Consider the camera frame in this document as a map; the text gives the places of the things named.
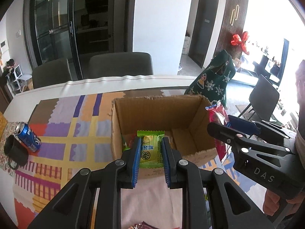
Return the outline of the green mooncake packet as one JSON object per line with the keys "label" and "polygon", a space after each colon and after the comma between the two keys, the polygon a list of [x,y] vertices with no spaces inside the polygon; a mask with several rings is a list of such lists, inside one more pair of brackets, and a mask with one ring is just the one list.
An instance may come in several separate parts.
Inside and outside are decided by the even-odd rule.
{"label": "green mooncake packet", "polygon": [[161,141],[164,136],[165,131],[137,131],[137,137],[142,140],[140,168],[155,169],[163,167]]}

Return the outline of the pink red snack packet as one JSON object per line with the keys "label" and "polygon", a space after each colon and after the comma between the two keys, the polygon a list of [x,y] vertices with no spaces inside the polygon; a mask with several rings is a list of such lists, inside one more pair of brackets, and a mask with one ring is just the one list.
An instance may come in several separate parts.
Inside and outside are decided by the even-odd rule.
{"label": "pink red snack packet", "polygon": [[229,117],[220,101],[211,106],[207,106],[209,124],[207,127],[208,134],[214,138],[214,144],[222,164],[231,153],[231,146],[224,135],[225,129],[230,125]]}

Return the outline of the green lollipop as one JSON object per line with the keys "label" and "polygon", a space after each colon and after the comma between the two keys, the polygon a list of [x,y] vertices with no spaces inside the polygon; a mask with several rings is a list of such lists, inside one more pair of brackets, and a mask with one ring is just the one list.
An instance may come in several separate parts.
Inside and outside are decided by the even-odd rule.
{"label": "green lollipop", "polygon": [[126,134],[121,136],[122,144],[123,144],[123,152],[132,148],[134,142],[133,134]]}

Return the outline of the dark chair at right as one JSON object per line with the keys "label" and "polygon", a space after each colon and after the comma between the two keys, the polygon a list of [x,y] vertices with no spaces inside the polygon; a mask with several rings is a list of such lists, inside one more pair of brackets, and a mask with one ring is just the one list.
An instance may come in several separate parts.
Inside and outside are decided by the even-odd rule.
{"label": "dark chair at right", "polygon": [[248,108],[252,107],[252,110],[258,115],[260,120],[270,121],[279,97],[279,92],[264,76],[260,75],[257,84],[249,96],[249,105],[238,117],[241,117]]}

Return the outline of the green christmas felt bag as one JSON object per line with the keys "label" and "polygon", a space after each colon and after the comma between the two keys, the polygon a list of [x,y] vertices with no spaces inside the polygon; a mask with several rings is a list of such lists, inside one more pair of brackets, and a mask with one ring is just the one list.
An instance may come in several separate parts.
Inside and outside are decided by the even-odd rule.
{"label": "green christmas felt bag", "polygon": [[226,50],[218,53],[210,64],[186,89],[185,95],[205,96],[211,104],[226,106],[226,87],[236,74],[232,57]]}

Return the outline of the maroon striped snack packet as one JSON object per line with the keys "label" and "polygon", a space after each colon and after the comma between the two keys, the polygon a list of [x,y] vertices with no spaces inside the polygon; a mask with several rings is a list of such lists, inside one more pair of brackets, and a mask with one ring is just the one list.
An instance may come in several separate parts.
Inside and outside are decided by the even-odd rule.
{"label": "maroon striped snack packet", "polygon": [[143,221],[141,223],[131,225],[128,229],[158,229],[158,228],[151,226]]}

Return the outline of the colourful patterned tablecloth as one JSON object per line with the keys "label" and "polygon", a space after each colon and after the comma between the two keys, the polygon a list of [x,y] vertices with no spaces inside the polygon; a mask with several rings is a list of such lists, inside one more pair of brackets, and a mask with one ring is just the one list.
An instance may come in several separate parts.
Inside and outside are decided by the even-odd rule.
{"label": "colourful patterned tablecloth", "polygon": [[[121,97],[174,96],[183,90],[127,90],[105,94],[43,99],[30,113],[31,129],[41,138],[14,175],[14,205],[18,228],[27,228],[45,205],[81,169],[98,170],[113,160],[112,101]],[[140,179],[123,195],[123,228],[146,222],[158,228],[179,228],[181,191],[166,187],[163,176]]]}

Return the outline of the red bow decoration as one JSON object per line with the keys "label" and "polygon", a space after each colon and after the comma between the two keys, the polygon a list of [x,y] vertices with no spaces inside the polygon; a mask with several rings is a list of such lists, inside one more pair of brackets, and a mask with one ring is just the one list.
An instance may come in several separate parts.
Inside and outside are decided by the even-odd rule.
{"label": "red bow decoration", "polygon": [[231,45],[232,46],[240,46],[242,51],[246,54],[246,55],[249,55],[249,51],[247,49],[247,41],[248,41],[248,38],[249,38],[249,33],[248,31],[244,31],[241,36],[238,35],[238,34],[234,34],[232,35],[232,39],[231,39]]}

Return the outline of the black mug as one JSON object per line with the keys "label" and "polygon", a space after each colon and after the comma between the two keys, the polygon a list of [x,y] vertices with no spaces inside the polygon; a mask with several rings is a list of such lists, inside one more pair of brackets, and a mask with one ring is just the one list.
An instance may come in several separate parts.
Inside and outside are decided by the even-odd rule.
{"label": "black mug", "polygon": [[8,157],[8,165],[12,170],[23,167],[28,162],[27,149],[11,134],[6,138],[4,144],[4,154]]}

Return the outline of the grey dining chair right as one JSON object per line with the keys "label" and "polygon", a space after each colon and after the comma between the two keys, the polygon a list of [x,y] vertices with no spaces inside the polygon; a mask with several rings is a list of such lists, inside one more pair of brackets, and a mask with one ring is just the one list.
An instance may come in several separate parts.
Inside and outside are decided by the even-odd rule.
{"label": "grey dining chair right", "polygon": [[91,57],[88,79],[153,75],[152,57],[144,52],[107,53]]}

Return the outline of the grey dining chair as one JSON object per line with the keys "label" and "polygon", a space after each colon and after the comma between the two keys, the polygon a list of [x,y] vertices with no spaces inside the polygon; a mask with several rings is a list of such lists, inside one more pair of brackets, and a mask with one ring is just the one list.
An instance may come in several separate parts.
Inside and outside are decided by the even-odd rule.
{"label": "grey dining chair", "polygon": [[153,75],[152,57],[144,52],[107,53],[91,57],[88,79]]}
{"label": "grey dining chair", "polygon": [[34,68],[32,80],[34,89],[72,81],[68,60],[60,58]]}

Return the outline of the blue pepsi can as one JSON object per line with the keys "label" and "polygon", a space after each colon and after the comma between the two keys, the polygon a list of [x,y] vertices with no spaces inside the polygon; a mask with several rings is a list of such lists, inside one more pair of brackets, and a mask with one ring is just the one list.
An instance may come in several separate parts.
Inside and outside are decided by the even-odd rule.
{"label": "blue pepsi can", "polygon": [[32,152],[41,148],[41,139],[33,132],[27,123],[19,122],[15,127],[15,135]]}

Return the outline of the grey dining chair left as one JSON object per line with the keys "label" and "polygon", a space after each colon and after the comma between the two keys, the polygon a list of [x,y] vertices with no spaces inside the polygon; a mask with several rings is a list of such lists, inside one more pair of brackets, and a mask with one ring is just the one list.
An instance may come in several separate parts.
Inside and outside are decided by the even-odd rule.
{"label": "grey dining chair left", "polygon": [[34,89],[72,81],[68,60],[60,58],[34,68],[32,80]]}

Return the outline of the white shelf with items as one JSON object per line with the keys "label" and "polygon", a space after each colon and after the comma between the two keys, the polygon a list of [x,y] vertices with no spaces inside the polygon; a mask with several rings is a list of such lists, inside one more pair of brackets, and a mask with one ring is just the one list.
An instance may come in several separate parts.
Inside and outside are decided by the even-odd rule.
{"label": "white shelf with items", "polygon": [[14,59],[9,59],[1,74],[1,86],[7,88],[14,97],[17,94],[33,89],[31,74],[25,74]]}

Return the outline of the black glass sliding door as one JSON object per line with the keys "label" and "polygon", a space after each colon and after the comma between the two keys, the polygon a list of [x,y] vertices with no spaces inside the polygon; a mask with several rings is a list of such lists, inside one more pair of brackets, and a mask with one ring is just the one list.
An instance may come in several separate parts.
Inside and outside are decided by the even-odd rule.
{"label": "black glass sliding door", "polygon": [[136,0],[24,0],[32,68],[65,58],[74,80],[88,77],[95,55],[130,52]]}

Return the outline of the gold wall ornament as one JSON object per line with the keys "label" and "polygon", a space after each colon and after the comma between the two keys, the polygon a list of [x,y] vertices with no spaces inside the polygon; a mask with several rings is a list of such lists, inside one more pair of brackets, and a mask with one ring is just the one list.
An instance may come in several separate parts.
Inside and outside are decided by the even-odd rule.
{"label": "gold wall ornament", "polygon": [[230,16],[230,25],[231,26],[233,26],[234,22],[238,20],[239,10],[240,10],[240,7],[237,4],[236,7],[231,12],[231,16]]}

